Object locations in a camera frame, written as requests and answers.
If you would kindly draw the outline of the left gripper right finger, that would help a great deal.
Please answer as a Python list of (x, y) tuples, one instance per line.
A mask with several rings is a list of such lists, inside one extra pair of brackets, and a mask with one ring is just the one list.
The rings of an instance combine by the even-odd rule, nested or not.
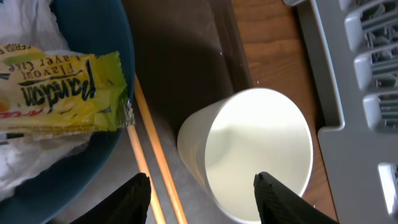
[(256, 174), (254, 194), (262, 224), (338, 224), (267, 172)]

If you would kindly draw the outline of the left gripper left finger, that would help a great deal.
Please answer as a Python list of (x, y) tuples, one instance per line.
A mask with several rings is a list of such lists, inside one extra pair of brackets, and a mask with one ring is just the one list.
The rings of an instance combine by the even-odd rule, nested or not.
[(150, 196), (150, 178), (138, 173), (72, 224), (145, 224)]

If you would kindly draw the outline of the white cup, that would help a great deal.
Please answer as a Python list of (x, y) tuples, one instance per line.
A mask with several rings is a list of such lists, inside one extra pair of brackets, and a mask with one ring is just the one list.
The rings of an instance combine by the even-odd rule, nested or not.
[(254, 178), (267, 172), (302, 196), (313, 166), (308, 124), (287, 96), (251, 88), (213, 103), (182, 124), (181, 160), (220, 210), (238, 223), (259, 223)]

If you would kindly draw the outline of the white tissue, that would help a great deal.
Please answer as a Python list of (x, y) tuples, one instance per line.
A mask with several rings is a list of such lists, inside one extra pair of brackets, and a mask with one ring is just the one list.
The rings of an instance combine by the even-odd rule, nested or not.
[[(33, 45), (45, 52), (69, 51), (48, 0), (5, 0), (1, 3), (1, 43)], [(17, 138), (1, 143), (1, 200), (59, 160), (88, 147), (91, 133), (59, 138)]]

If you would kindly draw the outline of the yellow snack wrapper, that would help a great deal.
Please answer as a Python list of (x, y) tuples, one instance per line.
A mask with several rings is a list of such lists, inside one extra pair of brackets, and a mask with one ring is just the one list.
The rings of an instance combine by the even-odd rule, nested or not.
[(119, 52), (46, 54), (1, 46), (1, 131), (115, 131), (134, 122)]

